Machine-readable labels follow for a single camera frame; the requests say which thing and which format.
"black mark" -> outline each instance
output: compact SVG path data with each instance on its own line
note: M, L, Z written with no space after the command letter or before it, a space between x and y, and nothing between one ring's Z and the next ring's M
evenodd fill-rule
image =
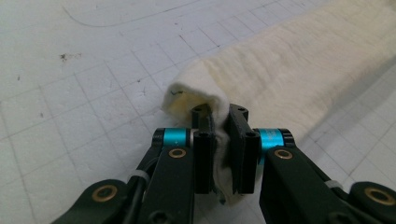
M69 59L79 59L81 58L81 53L77 53L77 54L61 54L59 55L59 57L61 58L62 62L65 63L67 62L67 60Z
M61 60L62 60L62 62L66 62L67 61L67 59L66 59L66 54L61 54L61 55L59 55L59 57L61 57Z
M177 92L171 91L172 95L177 95L177 94L182 94L182 93L183 93L183 91L177 91Z

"brass screw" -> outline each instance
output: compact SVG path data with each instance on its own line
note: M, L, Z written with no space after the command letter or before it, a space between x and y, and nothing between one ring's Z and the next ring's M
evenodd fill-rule
M114 185L104 185L102 187L97 188L93 194L92 198L94 201L98 203L104 203L116 196L117 188Z
M291 152L284 150L284 149L276 150L275 155L278 156L282 160L290 160L291 158L293 158L293 154L291 154Z
M366 194L369 199L375 201L376 203L381 203L384 205L392 206L396 204L395 198L393 198L390 194L388 194L386 191L382 189L376 189L376 188L366 188L364 190L364 193Z
M187 154L186 150L182 148L174 148L169 151L169 156L175 159L183 158Z

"table surface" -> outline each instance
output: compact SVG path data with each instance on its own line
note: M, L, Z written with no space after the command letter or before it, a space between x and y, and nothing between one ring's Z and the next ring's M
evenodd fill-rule
M50 223L90 184L125 181L177 125L161 102L180 69L325 2L1 1L0 223ZM396 66L359 82L299 145L346 191L396 189L395 86ZM259 193L198 195L195 223L263 223Z

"white towel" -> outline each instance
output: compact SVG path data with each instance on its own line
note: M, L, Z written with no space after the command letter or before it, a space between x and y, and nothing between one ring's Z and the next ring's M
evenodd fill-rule
M334 0L198 60L164 96L163 110L186 123L190 109L213 109L219 146L214 179L233 204L223 131L229 103L246 107L254 128L287 128L302 139L342 93L396 55L396 0Z

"black bracket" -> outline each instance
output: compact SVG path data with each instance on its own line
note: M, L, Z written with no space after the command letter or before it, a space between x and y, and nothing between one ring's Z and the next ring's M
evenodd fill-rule
M256 167L261 151L260 135L248 125L248 110L230 105L226 130L230 135L230 164L233 172L233 193L254 192Z

